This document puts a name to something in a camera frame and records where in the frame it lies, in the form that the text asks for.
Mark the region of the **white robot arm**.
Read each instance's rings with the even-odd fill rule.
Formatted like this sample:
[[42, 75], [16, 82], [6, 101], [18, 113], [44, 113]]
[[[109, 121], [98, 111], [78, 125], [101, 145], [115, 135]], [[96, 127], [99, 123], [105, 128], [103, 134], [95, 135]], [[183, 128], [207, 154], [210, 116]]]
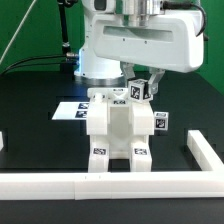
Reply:
[[190, 0], [81, 0], [85, 41], [78, 76], [91, 80], [134, 78], [147, 66], [147, 92], [158, 91], [167, 70], [188, 73], [203, 63], [206, 12]]

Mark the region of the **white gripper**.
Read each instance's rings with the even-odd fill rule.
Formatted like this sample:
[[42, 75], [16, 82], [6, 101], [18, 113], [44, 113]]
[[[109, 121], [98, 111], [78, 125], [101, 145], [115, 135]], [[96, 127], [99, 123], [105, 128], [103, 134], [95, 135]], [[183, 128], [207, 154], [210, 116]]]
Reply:
[[118, 15], [97, 15], [93, 49], [98, 57], [121, 61], [125, 82], [135, 78], [132, 63], [155, 67], [149, 69], [149, 93], [154, 95], [165, 70], [187, 73], [202, 65], [201, 23], [198, 11], [166, 11], [150, 17], [146, 27], [124, 26]]

